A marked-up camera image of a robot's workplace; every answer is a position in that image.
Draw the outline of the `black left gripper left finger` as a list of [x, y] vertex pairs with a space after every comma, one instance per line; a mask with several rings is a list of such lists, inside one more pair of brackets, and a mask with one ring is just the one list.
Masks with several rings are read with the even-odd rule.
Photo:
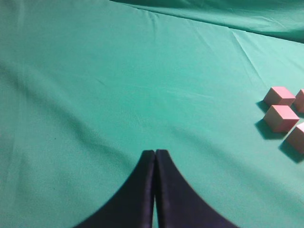
[[153, 150], [143, 151], [121, 188], [77, 228], [151, 228], [154, 207]]

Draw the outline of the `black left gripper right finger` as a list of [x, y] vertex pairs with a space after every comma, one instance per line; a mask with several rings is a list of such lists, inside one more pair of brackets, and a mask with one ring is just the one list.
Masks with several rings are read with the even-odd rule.
[[157, 150], [155, 197], [160, 228], [233, 228], [186, 182], [167, 150]]

